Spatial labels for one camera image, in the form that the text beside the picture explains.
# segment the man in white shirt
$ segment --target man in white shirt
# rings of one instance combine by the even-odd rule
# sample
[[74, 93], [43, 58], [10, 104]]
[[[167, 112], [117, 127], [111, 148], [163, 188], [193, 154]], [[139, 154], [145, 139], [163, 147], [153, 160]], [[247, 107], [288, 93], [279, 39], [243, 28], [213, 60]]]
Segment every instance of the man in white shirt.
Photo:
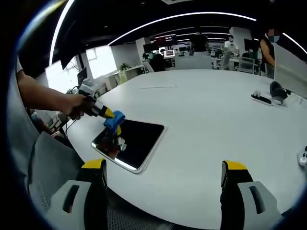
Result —
[[229, 60], [232, 54], [239, 54], [239, 48], [234, 43], [234, 37], [232, 35], [229, 36], [228, 41], [225, 41], [224, 44], [224, 59], [222, 63], [222, 69], [229, 70]]

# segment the potted plant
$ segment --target potted plant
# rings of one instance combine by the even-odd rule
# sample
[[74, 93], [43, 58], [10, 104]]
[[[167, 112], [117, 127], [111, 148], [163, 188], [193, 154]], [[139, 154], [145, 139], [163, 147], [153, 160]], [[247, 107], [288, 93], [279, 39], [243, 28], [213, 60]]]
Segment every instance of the potted plant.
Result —
[[120, 65], [119, 71], [122, 72], [122, 71], [129, 69], [129, 68], [130, 68], [130, 66], [127, 63], [123, 63], [123, 64]]

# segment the computer monitor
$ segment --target computer monitor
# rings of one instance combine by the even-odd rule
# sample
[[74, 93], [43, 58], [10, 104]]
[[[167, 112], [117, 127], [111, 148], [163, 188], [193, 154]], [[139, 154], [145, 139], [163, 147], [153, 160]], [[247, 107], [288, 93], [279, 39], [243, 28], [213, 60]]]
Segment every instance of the computer monitor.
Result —
[[307, 98], [307, 64], [276, 43], [273, 45], [275, 52], [274, 80], [283, 88]]
[[180, 52], [183, 52], [183, 51], [186, 51], [186, 50], [187, 50], [186, 47], [179, 47], [179, 51], [180, 51]]
[[258, 51], [260, 44], [255, 40], [244, 39], [244, 48], [246, 51]]
[[173, 49], [164, 51], [164, 58], [174, 58], [174, 57], [175, 57], [175, 51]]
[[78, 85], [80, 86], [84, 79], [87, 78], [86, 67], [78, 73]]
[[143, 45], [143, 47], [144, 47], [144, 52], [145, 53], [150, 53], [150, 52], [152, 52], [154, 50], [158, 50], [159, 49], [159, 46], [157, 44], [155, 44], [155, 43], [145, 44], [145, 45]]

